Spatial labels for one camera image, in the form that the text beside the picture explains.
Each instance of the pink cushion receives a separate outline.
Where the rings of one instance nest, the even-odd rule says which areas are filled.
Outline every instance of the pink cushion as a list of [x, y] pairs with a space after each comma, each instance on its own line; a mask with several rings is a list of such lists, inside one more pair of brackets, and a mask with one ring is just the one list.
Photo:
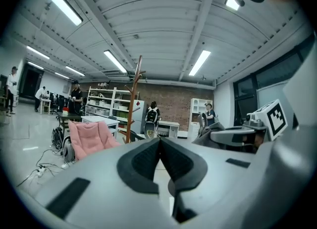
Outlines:
[[104, 121], [90, 123], [69, 121], [68, 126], [76, 160], [82, 160], [89, 154], [120, 145]]

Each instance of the shelf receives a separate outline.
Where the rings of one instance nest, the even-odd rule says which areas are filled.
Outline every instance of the shelf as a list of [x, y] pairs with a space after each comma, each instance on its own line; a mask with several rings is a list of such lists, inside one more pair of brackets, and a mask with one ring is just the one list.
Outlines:
[[107, 90], [107, 89], [98, 89], [98, 88], [91, 88], [91, 91], [102, 91], [102, 92], [113, 92], [113, 90]]
[[120, 120], [120, 121], [126, 121], [126, 122], [128, 122], [128, 119], [126, 119], [126, 118], [122, 118], [122, 117], [117, 117], [117, 120]]
[[131, 102], [130, 100], [115, 99], [114, 101]]
[[112, 100], [111, 98], [104, 98], [104, 97], [98, 97], [98, 96], [88, 96], [89, 98], [95, 98], [95, 99], [100, 99], [100, 100]]
[[88, 113], [89, 113], [89, 114], [92, 114], [92, 115], [98, 115], [98, 116], [102, 116], [102, 117], [108, 118], [107, 115], [97, 114], [97, 113], [92, 113], [92, 112], [88, 112]]
[[110, 109], [110, 108], [106, 108], [106, 107], [101, 107], [98, 105], [91, 105], [91, 104], [87, 104], [89, 107], [97, 107], [97, 108], [105, 108], [105, 109]]
[[130, 94], [130, 92], [127, 91], [127, 90], [116, 90], [116, 93], [127, 93], [127, 94]]
[[113, 108], [112, 110], [123, 111], [123, 112], [129, 112], [129, 110], [123, 110], [123, 109], [118, 109], [118, 108]]

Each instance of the extension cord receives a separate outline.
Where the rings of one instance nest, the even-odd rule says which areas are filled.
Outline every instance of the extension cord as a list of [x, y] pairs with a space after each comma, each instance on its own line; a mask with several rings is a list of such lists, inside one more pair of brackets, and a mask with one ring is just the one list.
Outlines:
[[39, 171], [37, 172], [38, 177], [42, 177], [44, 172], [45, 172], [46, 168], [40, 168]]

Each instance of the black pants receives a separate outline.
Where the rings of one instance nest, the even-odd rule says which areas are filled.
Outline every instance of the black pants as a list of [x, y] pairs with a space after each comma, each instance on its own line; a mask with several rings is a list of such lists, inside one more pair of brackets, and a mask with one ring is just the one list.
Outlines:
[[35, 98], [35, 110], [39, 108], [39, 105], [40, 105], [40, 100]]
[[10, 112], [12, 111], [13, 107], [13, 94], [8, 90], [8, 98], [5, 101], [5, 107], [8, 108], [9, 106], [9, 101], [10, 101]]

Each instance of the white ceiling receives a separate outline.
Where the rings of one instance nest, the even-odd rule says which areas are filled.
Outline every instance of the white ceiling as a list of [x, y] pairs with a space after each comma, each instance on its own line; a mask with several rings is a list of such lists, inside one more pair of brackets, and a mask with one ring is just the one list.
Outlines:
[[[268, 0], [261, 4], [245, 0], [245, 6], [237, 11], [227, 7], [225, 0], [212, 0], [211, 5], [208, 0], [68, 1], [84, 20], [79, 26], [54, 3], [45, 10], [50, 0], [23, 0], [10, 30], [21, 43], [51, 57], [39, 59], [29, 52], [27, 57], [32, 61], [48, 61], [52, 69], [81, 81], [112, 80], [101, 72], [117, 70], [103, 54], [110, 50], [128, 71], [134, 71], [142, 55], [141, 70], [146, 71], [148, 79], [211, 85], [259, 48], [269, 48], [270, 40], [288, 29], [288, 23], [300, 11], [296, 3]], [[207, 10], [205, 20], [200, 16], [203, 8]], [[98, 20], [100, 13], [104, 20]], [[191, 46], [194, 50], [190, 57]], [[211, 56], [195, 77], [190, 77], [188, 73], [202, 50], [211, 51]], [[66, 65], [86, 76], [74, 75]]]

